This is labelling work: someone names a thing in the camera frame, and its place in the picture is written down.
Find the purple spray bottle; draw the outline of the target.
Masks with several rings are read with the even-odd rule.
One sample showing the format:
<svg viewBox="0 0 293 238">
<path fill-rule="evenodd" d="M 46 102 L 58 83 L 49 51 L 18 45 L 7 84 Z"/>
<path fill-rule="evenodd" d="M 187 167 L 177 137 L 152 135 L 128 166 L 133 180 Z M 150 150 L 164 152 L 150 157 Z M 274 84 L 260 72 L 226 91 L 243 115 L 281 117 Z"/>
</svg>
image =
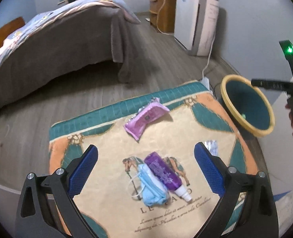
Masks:
<svg viewBox="0 0 293 238">
<path fill-rule="evenodd" d="M 175 157 L 161 157 L 157 152 L 152 152 L 144 162 L 170 192 L 186 202 L 192 200 L 187 189 L 190 186 L 189 179 Z"/>
</svg>

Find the blue face mask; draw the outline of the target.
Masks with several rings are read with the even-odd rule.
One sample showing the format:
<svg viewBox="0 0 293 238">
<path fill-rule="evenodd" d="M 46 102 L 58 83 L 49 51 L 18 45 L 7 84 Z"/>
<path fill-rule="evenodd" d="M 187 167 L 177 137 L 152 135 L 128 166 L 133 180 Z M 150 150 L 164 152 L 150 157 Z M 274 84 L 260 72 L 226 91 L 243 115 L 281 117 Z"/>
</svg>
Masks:
<svg viewBox="0 0 293 238">
<path fill-rule="evenodd" d="M 149 207 L 164 205 L 170 198 L 168 189 L 145 163 L 138 165 L 137 173 L 130 179 L 127 188 L 130 186 L 134 189 L 130 196 L 142 200 Z"/>
</svg>

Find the pink plastic wrapper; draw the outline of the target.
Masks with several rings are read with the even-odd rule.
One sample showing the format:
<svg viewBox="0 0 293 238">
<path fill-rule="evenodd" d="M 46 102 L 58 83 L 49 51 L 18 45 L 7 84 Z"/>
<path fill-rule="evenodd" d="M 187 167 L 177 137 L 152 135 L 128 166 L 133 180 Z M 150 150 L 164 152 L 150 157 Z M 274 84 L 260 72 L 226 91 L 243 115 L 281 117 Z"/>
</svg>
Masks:
<svg viewBox="0 0 293 238">
<path fill-rule="evenodd" d="M 152 98 L 147 105 L 142 106 L 131 119 L 124 124 L 125 131 L 136 141 L 139 141 L 147 125 L 168 114 L 170 109 L 164 106 L 160 98 Z"/>
</svg>

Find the teal bin with yellow rim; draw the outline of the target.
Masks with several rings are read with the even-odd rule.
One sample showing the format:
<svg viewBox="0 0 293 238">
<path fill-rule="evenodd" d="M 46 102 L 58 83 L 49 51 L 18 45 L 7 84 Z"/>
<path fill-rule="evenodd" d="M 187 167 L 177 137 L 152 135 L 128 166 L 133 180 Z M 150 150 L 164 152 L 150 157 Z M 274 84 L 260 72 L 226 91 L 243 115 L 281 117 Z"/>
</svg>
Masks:
<svg viewBox="0 0 293 238">
<path fill-rule="evenodd" d="M 272 106 L 250 80 L 240 75 L 227 75 L 221 81 L 220 93 L 219 102 L 244 139 L 262 138 L 272 133 L 275 127 Z"/>
</svg>

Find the white power strip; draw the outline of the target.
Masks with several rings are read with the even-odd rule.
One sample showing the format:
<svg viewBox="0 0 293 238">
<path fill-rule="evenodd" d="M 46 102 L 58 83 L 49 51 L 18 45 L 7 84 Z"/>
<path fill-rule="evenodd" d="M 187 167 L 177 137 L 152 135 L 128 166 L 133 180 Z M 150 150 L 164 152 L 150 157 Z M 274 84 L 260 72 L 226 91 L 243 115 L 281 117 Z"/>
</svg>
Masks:
<svg viewBox="0 0 293 238">
<path fill-rule="evenodd" d="M 207 90 L 210 90 L 210 82 L 209 82 L 208 77 L 203 77 L 203 78 L 200 80 L 200 83 L 201 83 L 202 85 L 204 85 L 205 88 L 206 88 Z"/>
</svg>

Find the horse print quilted cushion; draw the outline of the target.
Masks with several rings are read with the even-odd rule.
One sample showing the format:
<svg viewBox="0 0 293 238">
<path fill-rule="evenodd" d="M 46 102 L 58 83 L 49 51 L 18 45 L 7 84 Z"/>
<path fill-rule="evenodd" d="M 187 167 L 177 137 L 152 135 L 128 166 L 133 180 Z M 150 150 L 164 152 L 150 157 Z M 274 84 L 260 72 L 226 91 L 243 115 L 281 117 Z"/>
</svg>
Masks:
<svg viewBox="0 0 293 238">
<path fill-rule="evenodd" d="M 98 237 L 193 237 L 224 193 L 207 152 L 239 173 L 258 170 L 229 115 L 198 81 L 56 123 L 49 140 L 50 173 L 97 147 L 74 201 Z"/>
</svg>

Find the white air purifier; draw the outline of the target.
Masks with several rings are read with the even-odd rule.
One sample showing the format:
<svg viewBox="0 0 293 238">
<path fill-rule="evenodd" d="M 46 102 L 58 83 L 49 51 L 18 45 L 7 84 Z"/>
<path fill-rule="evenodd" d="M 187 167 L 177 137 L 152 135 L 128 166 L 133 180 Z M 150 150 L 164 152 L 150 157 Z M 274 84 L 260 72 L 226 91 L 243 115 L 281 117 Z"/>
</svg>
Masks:
<svg viewBox="0 0 293 238">
<path fill-rule="evenodd" d="M 211 51 L 220 0 L 176 0 L 174 39 L 190 56 Z"/>
</svg>

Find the wooden nightstand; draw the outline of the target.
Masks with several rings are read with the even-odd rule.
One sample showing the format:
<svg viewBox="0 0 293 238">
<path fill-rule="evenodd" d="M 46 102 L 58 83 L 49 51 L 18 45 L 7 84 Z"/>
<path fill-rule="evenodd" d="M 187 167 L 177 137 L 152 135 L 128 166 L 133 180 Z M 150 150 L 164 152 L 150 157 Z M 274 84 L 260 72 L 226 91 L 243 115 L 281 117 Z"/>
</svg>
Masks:
<svg viewBox="0 0 293 238">
<path fill-rule="evenodd" d="M 150 24 L 158 32 L 174 32 L 176 0 L 149 0 Z"/>
</svg>

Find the bed with brown cover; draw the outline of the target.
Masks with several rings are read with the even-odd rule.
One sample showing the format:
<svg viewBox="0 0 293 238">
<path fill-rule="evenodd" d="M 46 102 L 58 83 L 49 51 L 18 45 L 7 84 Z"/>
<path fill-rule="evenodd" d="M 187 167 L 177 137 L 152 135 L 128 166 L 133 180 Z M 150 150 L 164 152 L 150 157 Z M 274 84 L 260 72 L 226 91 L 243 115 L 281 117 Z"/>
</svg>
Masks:
<svg viewBox="0 0 293 238">
<path fill-rule="evenodd" d="M 36 32 L 0 64 L 0 109 L 58 76 L 103 61 L 118 63 L 119 82 L 130 82 L 137 61 L 135 24 L 135 14 L 96 5 Z"/>
</svg>

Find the light blue floral quilt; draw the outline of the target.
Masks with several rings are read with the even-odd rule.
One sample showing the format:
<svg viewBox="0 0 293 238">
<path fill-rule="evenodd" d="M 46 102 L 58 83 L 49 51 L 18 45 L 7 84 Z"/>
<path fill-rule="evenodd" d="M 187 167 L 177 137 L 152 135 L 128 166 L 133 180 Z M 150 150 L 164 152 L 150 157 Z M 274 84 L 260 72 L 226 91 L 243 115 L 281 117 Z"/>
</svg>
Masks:
<svg viewBox="0 0 293 238">
<path fill-rule="evenodd" d="M 141 23 L 137 16 L 129 9 L 129 6 L 126 5 L 124 0 L 77 0 L 56 10 L 37 14 L 28 23 L 23 25 L 23 27 L 6 35 L 0 47 L 0 67 L 2 63 L 32 35 L 63 17 L 94 6 L 119 8 L 124 13 L 124 18 L 127 22 L 136 25 Z"/>
</svg>

